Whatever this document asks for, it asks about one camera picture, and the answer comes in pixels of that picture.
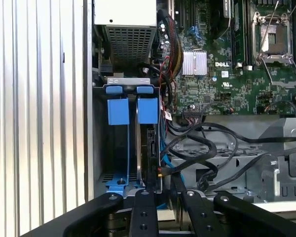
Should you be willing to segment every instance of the ribbed metal side panel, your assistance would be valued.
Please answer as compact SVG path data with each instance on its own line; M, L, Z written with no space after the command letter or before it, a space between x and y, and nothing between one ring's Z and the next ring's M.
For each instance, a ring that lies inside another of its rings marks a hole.
M84 203L82 0L0 0L0 237Z
M130 67L145 62L155 31L153 27L106 26L113 64L118 67Z

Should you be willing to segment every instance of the power supply mesh grille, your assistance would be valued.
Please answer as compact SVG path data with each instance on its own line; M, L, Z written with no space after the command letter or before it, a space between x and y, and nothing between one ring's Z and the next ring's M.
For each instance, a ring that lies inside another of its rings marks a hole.
M106 31L115 66L129 67L146 61L155 28L106 26Z

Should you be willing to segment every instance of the silver heatsink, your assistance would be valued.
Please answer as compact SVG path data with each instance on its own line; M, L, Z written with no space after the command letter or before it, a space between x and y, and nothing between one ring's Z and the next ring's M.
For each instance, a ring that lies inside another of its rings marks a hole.
M206 51L185 51L183 53L182 75L204 76L207 75L207 52Z
M129 67L147 60L156 28L105 26L105 29L113 65Z

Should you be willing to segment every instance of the dell logo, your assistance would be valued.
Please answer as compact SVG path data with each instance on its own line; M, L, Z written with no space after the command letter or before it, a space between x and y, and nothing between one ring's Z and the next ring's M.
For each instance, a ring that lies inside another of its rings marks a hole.
M215 67L225 67L225 68L229 68L229 64L228 64L228 63L219 63L219 62L216 62L216 63L215 63Z

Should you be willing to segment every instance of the cable bundle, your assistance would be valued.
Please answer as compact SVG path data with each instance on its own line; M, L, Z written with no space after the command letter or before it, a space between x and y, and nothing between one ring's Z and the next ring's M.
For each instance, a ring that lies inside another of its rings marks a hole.
M160 9L157 12L157 22L163 22L165 25L166 33L169 35L170 40L170 64L168 64L168 68L166 69L166 75L172 76L175 78L183 65L183 49L181 45L181 40L177 31L176 23L169 15L169 13Z

